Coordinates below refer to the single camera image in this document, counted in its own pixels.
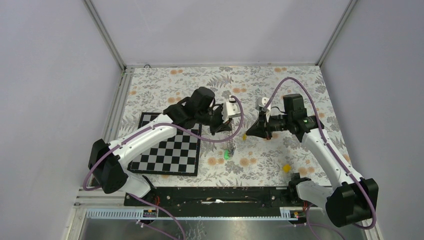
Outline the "black white chessboard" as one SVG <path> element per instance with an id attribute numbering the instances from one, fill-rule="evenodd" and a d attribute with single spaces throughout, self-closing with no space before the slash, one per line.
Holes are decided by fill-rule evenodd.
<path id="1" fill-rule="evenodd" d="M 134 158 L 127 169 L 137 174 L 196 177 L 200 149 L 200 139 L 178 130 L 175 136 L 155 144 Z"/>

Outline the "green key tag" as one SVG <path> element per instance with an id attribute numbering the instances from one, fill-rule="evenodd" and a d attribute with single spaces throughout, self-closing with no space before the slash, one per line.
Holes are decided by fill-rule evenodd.
<path id="1" fill-rule="evenodd" d="M 226 149 L 225 151 L 224 151 L 224 155 L 223 155 L 223 158 L 225 159 L 225 160 L 229 160 L 230 158 L 231 158 L 231 151 L 229 150 L 229 149 Z"/>

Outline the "yellow cube block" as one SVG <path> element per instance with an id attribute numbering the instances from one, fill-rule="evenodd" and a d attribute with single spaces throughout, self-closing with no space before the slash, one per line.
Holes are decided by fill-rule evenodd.
<path id="1" fill-rule="evenodd" d="M 288 173 L 291 173 L 292 172 L 292 167 L 289 164 L 285 164 L 282 167 L 282 170 L 283 170 L 284 173 L 288 174 Z"/>

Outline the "floral patterned table mat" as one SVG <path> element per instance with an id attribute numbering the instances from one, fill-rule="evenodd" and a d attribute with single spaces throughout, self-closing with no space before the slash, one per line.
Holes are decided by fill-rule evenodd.
<path id="1" fill-rule="evenodd" d="M 319 185 L 330 181 L 315 157 L 287 131 L 275 132 L 270 140 L 249 136 L 245 131 L 256 121 L 256 100 L 277 94 L 272 101 L 274 115 L 283 110 L 283 96 L 301 94 L 308 114 L 316 106 L 328 136 L 348 157 L 348 150 L 334 113 L 321 70 L 318 66 L 224 66 L 156 67 L 129 70 L 125 81 L 125 102 L 119 128 L 114 137 L 126 136 L 138 127 L 144 112 L 160 113 L 171 104 L 190 96 L 199 87 L 207 87 L 218 103 L 236 96 L 244 110 L 243 128 L 233 139 L 233 157 L 225 159 L 225 142 L 212 142 L 207 127 L 200 144 L 197 176 L 150 174 L 156 187 L 262 187 L 285 186 L 291 172 L 308 177 Z"/>

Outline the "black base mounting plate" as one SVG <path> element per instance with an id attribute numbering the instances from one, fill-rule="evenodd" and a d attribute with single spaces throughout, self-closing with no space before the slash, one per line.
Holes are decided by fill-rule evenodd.
<path id="1" fill-rule="evenodd" d="M 175 217 L 296 218 L 310 203 L 286 187 L 156 187 L 146 202 L 158 204 Z"/>

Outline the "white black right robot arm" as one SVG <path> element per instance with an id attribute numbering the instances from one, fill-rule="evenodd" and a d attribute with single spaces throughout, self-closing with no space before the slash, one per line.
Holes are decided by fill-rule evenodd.
<path id="1" fill-rule="evenodd" d="M 270 99 L 256 100 L 258 119 L 247 136 L 270 140 L 274 132 L 288 131 L 310 151 L 328 177 L 331 188 L 321 186 L 300 173 L 293 173 L 287 186 L 287 201 L 293 206 L 303 202 L 322 208 L 336 227 L 371 220 L 376 224 L 379 187 L 373 178 L 365 179 L 335 148 L 324 125 L 316 115 L 308 115 L 300 94 L 283 96 L 282 114 L 272 115 Z"/>

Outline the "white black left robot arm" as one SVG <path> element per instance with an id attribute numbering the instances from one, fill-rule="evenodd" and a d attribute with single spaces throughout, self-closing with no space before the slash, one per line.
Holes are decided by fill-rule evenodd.
<path id="1" fill-rule="evenodd" d="M 216 103 L 214 92 L 199 87 L 191 96 L 169 105 L 154 120 L 133 133 L 105 142 L 102 138 L 92 144 L 88 160 L 89 172 L 83 181 L 83 189 L 102 189 L 105 194 L 117 191 L 129 192 L 144 206 L 152 204 L 155 192 L 143 176 L 128 171 L 128 164 L 138 155 L 161 141 L 177 135 L 187 134 L 204 141 L 205 138 L 193 133 L 195 125 L 209 127 L 212 135 L 231 131 L 233 118 L 243 114 L 240 101 L 229 96 L 224 103 Z"/>

